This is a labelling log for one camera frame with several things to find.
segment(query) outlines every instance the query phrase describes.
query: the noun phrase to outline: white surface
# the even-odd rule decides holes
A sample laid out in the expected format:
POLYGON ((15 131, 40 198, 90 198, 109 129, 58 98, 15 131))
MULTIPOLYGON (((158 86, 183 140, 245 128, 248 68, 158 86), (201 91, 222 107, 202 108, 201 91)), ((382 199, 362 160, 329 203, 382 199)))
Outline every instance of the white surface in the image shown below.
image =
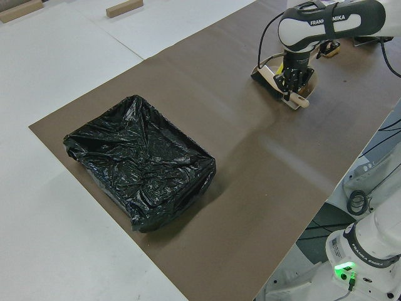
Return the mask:
POLYGON ((107 19, 119 2, 51 0, 0 24, 0 300, 186 300, 28 125, 252 1, 145 0, 107 19))
POLYGON ((142 58, 153 56, 254 2, 144 0, 143 7, 110 19, 105 15, 106 8, 121 3, 122 0, 67 1, 142 58))

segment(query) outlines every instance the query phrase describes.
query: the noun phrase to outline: bin covered with black bag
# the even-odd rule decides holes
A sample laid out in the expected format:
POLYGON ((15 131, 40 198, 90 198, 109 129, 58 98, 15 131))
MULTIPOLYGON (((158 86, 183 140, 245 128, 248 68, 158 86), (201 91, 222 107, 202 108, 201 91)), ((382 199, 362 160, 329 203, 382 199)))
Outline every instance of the bin covered with black bag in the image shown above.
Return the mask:
POLYGON ((138 95, 67 135, 64 145, 143 233, 179 216, 216 173, 214 158, 138 95))

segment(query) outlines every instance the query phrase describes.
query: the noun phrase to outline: wooden block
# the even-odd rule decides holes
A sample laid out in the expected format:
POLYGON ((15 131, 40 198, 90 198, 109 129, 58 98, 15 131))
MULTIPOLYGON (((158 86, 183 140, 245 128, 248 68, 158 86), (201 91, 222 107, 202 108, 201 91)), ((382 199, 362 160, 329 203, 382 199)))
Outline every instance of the wooden block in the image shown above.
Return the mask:
POLYGON ((25 16, 26 14, 37 11, 43 8, 42 0, 31 0, 30 2, 16 6, 15 8, 7 9, 0 13, 0 20, 3 23, 7 23, 11 20, 25 16))
POLYGON ((143 0, 129 0, 106 9, 106 14, 109 18, 114 18, 141 6, 143 0))

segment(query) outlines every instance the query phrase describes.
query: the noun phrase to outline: brown paper sheet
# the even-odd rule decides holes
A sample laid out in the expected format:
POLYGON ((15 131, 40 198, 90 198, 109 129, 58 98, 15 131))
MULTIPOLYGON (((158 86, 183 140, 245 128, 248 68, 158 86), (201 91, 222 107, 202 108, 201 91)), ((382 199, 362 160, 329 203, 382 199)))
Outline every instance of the brown paper sheet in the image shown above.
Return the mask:
MULTIPOLYGON (((311 106, 292 111, 250 78, 266 23, 285 1, 253 3, 145 60, 31 126, 190 301, 252 300, 401 95, 379 47, 314 62, 311 106), (208 192, 154 233, 67 157, 63 137, 139 94, 217 160, 208 192)), ((262 57, 280 52, 276 29, 262 57)), ((389 53, 400 49, 389 43, 389 53)))

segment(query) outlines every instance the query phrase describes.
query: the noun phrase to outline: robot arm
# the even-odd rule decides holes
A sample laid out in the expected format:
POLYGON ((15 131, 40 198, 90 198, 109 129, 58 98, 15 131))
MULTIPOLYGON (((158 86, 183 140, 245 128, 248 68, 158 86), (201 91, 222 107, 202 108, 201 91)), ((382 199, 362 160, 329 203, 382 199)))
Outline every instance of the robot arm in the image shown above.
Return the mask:
POLYGON ((399 0, 322 0, 288 8, 278 26, 283 70, 274 76, 284 99, 308 83, 310 53, 319 44, 354 36, 400 36, 400 15, 399 0))

